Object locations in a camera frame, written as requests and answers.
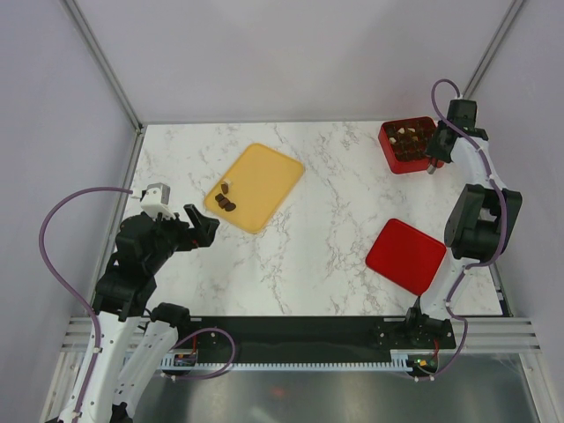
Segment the red box lid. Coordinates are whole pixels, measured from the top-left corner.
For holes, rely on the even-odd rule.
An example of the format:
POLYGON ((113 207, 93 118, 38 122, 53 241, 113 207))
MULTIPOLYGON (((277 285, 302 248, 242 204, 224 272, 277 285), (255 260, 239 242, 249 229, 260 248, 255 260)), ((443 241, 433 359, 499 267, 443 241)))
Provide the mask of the red box lid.
POLYGON ((431 286, 446 246, 399 219, 389 219, 367 253, 366 266, 420 296, 431 286))

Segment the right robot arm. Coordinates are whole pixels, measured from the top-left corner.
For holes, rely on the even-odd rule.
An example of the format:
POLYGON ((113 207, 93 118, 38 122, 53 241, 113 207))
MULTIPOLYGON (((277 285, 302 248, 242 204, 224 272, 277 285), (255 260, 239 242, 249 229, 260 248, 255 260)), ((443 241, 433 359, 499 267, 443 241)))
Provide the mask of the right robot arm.
POLYGON ((473 100, 452 100, 426 150, 433 163, 455 164, 465 185, 444 229, 445 262, 406 314, 403 337, 413 347, 448 333, 466 276, 503 253, 523 203, 522 194, 508 189, 495 170, 486 131, 476 126, 477 111, 473 100))

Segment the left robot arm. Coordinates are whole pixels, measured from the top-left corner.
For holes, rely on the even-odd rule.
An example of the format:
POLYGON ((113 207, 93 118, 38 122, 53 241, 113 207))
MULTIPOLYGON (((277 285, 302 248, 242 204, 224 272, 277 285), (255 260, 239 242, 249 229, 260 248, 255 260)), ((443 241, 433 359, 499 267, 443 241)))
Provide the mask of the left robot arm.
POLYGON ((90 315, 93 327, 87 355, 58 422, 130 422, 160 361, 172 347, 184 347, 193 335, 189 311, 162 303, 154 309, 135 352, 126 354, 148 300, 155 275, 175 252, 212 245, 219 221, 192 204, 189 219, 165 219, 142 212, 120 225, 116 250, 95 287, 90 315))

